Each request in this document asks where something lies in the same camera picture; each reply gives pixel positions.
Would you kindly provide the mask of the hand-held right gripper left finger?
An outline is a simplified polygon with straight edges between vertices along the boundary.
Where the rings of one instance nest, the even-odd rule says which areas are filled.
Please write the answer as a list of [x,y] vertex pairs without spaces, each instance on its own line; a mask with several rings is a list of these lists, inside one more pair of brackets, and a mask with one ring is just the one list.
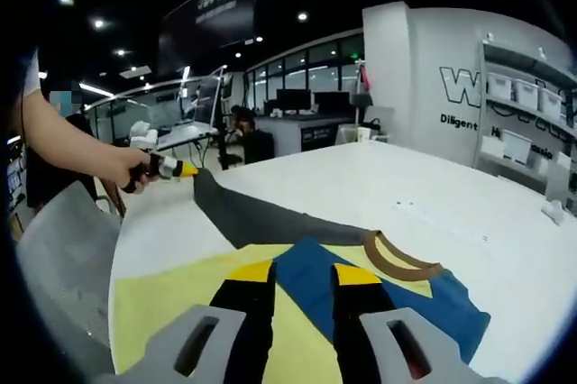
[[272,346],[276,264],[261,261],[224,279],[207,306],[161,328],[125,372],[95,383],[261,383]]

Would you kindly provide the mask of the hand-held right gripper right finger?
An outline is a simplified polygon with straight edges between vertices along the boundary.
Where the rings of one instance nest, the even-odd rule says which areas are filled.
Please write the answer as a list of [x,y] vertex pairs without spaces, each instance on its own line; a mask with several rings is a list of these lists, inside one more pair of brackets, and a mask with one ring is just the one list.
[[394,308],[380,279],[333,266],[333,346],[344,383],[502,383],[461,360],[458,344],[411,308]]

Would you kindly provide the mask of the person's left hand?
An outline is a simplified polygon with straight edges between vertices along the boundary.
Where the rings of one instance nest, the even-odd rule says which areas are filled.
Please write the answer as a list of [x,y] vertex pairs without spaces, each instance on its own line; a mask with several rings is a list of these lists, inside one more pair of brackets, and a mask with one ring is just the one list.
[[149,184],[150,155],[135,148],[114,149],[113,182],[129,194],[140,194]]

